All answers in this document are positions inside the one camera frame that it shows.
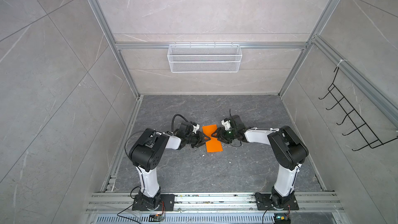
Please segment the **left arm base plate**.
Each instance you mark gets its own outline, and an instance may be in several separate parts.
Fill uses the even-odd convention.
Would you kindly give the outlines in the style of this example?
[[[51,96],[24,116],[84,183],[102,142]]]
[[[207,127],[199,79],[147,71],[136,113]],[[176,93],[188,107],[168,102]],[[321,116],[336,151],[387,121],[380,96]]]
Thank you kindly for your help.
[[[132,206],[133,211],[172,211],[175,204],[175,195],[173,194],[160,194],[149,198],[144,195],[135,197]]]

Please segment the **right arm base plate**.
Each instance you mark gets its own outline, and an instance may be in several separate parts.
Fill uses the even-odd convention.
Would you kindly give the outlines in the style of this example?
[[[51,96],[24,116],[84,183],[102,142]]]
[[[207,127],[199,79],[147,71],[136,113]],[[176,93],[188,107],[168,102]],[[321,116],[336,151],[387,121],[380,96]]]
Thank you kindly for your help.
[[[295,191],[293,191],[286,197],[282,197],[278,193],[261,194],[259,192],[256,192],[254,196],[257,208],[260,211],[273,209],[284,211],[297,211],[300,208],[294,193]]]

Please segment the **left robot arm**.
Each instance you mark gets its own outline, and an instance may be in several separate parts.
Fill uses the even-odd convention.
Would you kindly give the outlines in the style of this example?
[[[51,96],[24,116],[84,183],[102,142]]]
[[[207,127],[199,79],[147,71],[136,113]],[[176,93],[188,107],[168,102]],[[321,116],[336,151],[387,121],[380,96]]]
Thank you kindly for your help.
[[[157,166],[166,149],[181,150],[186,145],[198,148],[210,141],[210,137],[199,130],[175,133],[158,132],[147,128],[126,153],[136,167],[141,183],[139,200],[145,208],[156,210],[161,205],[161,187],[157,179]]]

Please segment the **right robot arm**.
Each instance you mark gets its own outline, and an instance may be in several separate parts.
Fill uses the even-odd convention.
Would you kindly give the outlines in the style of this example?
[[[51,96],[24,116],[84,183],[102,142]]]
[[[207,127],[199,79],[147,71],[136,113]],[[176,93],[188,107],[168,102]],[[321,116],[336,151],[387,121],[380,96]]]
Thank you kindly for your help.
[[[294,198],[294,184],[309,151],[297,134],[287,125],[278,129],[243,128],[233,130],[219,127],[211,135],[230,144],[233,140],[245,143],[269,145],[279,163],[278,175],[269,200],[264,203],[281,209],[289,206]]]

